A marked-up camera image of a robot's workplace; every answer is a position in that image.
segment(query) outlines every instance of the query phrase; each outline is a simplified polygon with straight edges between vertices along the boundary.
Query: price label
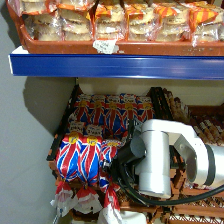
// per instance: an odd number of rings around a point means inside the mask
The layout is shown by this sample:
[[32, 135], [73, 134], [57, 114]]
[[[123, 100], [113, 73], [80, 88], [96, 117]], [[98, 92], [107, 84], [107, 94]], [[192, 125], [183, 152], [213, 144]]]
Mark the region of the price label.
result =
[[93, 42], [93, 47], [100, 53], [112, 54], [114, 52], [115, 43], [116, 40], [95, 40]]

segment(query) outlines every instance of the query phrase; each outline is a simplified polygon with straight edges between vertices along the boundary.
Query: store shelf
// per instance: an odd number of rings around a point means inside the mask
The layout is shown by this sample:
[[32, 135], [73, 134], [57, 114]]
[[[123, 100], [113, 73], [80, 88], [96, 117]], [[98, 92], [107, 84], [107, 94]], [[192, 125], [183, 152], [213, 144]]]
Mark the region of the store shelf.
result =
[[9, 62], [15, 76], [224, 80], [224, 56], [29, 54], [19, 47]]

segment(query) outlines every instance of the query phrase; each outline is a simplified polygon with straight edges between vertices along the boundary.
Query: plastic bag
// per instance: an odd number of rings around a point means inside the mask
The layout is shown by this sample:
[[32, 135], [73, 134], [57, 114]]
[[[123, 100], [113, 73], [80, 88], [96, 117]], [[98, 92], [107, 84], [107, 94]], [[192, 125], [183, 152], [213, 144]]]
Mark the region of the plastic bag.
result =
[[190, 9], [192, 45], [195, 47], [200, 42], [218, 41], [224, 10], [204, 1], [184, 5]]
[[128, 40], [149, 41], [155, 39], [158, 19], [153, 8], [142, 0], [125, 0], [125, 15], [127, 18]]
[[160, 27], [156, 41], [182, 41], [190, 38], [189, 9], [177, 3], [152, 4], [159, 16]]
[[99, 212], [102, 206], [98, 194], [90, 188], [98, 181], [99, 155], [102, 143], [102, 127], [88, 125], [83, 137], [78, 164], [78, 178], [83, 187], [73, 199], [73, 208], [84, 214]]
[[58, 12], [33, 16], [34, 39], [40, 41], [61, 41], [62, 27]]
[[8, 3], [18, 16], [39, 15], [56, 10], [55, 0], [9, 0]]
[[74, 206], [73, 191], [69, 186], [69, 182], [78, 177], [82, 140], [82, 133], [72, 132], [65, 135], [59, 147], [56, 164], [62, 181], [57, 187], [55, 199], [51, 201], [51, 205], [57, 208], [58, 216], [65, 216]]
[[125, 38], [125, 16], [119, 0], [100, 0], [95, 13], [95, 40]]

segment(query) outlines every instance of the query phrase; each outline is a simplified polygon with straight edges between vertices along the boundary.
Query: union jack packaging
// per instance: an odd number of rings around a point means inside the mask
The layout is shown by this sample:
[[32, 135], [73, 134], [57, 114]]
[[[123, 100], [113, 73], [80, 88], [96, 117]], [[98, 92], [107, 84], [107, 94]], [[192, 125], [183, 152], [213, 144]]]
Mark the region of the union jack packaging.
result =
[[91, 96], [80, 94], [74, 105], [74, 113], [70, 116], [76, 121], [88, 122], [89, 121], [89, 104]]
[[83, 140], [80, 132], [73, 131], [65, 135], [58, 150], [56, 164], [62, 181], [57, 187], [55, 200], [51, 201], [51, 205], [57, 208], [58, 216], [65, 216], [74, 204], [69, 182], [78, 177], [79, 155]]
[[104, 208], [99, 214], [98, 224], [121, 223], [120, 206], [116, 191], [120, 189], [117, 184], [112, 182], [112, 177], [103, 170], [106, 163], [111, 163], [113, 157], [117, 154], [117, 149], [121, 147], [121, 142], [117, 140], [104, 140], [100, 152], [100, 180], [99, 185], [102, 192], [106, 193]]
[[138, 105], [138, 120], [145, 122], [146, 120], [155, 118], [155, 111], [151, 98], [147, 96], [138, 96], [136, 99]]
[[121, 98], [122, 124], [124, 125], [125, 130], [127, 130], [128, 120], [138, 118], [136, 96], [134, 94], [122, 93], [120, 95], [120, 98]]
[[93, 95], [89, 105], [90, 121], [94, 125], [104, 125], [105, 96]]
[[79, 156], [80, 162], [78, 163], [78, 178], [83, 187], [74, 197], [73, 206], [76, 211], [84, 214], [96, 213], [102, 209], [98, 200], [99, 196], [90, 188], [98, 181], [102, 127], [95, 126], [94, 129], [94, 125], [88, 125], [86, 131], [88, 135], [83, 137]]
[[107, 138], [119, 138], [121, 135], [120, 96], [107, 95], [105, 101], [105, 134]]

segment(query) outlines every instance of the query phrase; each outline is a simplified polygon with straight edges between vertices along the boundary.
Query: union jack flag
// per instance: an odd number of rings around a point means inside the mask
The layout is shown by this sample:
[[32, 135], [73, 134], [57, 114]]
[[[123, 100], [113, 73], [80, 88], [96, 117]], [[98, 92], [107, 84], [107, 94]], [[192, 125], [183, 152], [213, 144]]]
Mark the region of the union jack flag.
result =
[[77, 121], [88, 122], [89, 121], [89, 104], [91, 96], [81, 94], [77, 97], [74, 105], [74, 117]]
[[155, 111], [153, 109], [153, 104], [150, 97], [138, 96], [137, 104], [138, 120], [145, 122], [146, 120], [155, 118]]
[[136, 96], [134, 94], [124, 94], [121, 97], [121, 115], [122, 123], [124, 124], [125, 130], [128, 129], [128, 120], [135, 119], [138, 117]]
[[105, 96], [93, 95], [89, 105], [90, 121], [94, 125], [104, 125]]
[[101, 136], [83, 137], [78, 163], [78, 177], [83, 184], [92, 186], [97, 183], [101, 142]]
[[105, 132], [107, 137], [120, 139], [122, 133], [120, 96], [107, 95], [105, 103]]

